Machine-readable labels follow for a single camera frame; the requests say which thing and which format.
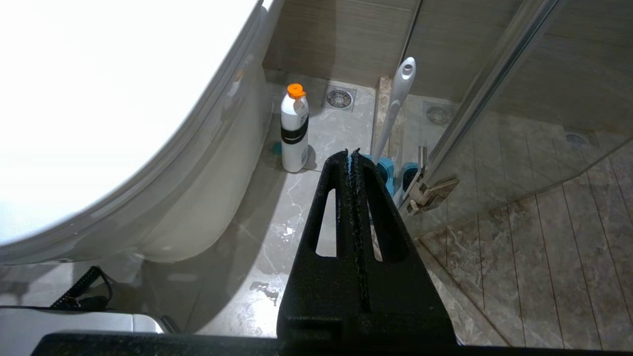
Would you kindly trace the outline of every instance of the cleaning bottle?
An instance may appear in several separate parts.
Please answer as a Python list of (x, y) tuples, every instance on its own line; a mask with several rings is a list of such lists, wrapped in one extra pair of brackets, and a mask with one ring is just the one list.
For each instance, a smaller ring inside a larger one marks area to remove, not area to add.
[(281, 160), (288, 172), (299, 172), (308, 161), (308, 100), (303, 86), (293, 83), (281, 102)]

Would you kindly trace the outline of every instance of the cable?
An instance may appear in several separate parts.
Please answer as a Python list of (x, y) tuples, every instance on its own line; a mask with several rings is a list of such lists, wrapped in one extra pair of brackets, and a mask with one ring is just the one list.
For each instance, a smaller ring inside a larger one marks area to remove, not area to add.
[[(81, 300), (77, 299), (85, 294), (99, 277), (103, 279), (108, 289), (108, 297), (92, 296)], [(106, 309), (112, 296), (112, 286), (110, 285), (108, 277), (99, 267), (92, 266), (64, 295), (51, 305), (51, 309), (98, 312)]]

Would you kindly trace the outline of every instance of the wall tile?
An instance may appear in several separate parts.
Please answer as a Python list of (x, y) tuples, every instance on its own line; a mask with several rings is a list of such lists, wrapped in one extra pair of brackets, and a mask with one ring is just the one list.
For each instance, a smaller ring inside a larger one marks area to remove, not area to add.
[(459, 102), (520, 3), (424, 0), (407, 49), (418, 68), (411, 93)]
[(392, 77), (411, 23), (410, 1), (287, 0), (264, 67), (374, 87)]

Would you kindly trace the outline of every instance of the orange bottle cap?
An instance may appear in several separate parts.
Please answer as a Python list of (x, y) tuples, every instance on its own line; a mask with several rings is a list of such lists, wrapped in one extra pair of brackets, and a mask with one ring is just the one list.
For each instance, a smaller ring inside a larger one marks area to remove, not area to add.
[(288, 95), (292, 99), (301, 99), (306, 96), (306, 92), (303, 91), (303, 86), (299, 83), (292, 83), (288, 86)]

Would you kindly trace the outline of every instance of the metal drain cover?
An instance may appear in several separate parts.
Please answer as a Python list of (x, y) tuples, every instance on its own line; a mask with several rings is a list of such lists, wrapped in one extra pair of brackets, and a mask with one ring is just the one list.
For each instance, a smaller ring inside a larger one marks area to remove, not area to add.
[(441, 106), (431, 106), (427, 110), (427, 119), (436, 125), (446, 125), (451, 119), (451, 113)]
[(328, 104), (337, 109), (347, 108), (352, 103), (352, 96), (348, 92), (342, 90), (333, 90), (327, 93), (326, 100)]
[(356, 91), (354, 89), (328, 86), (323, 96), (322, 107), (350, 111), (354, 109), (354, 97)]

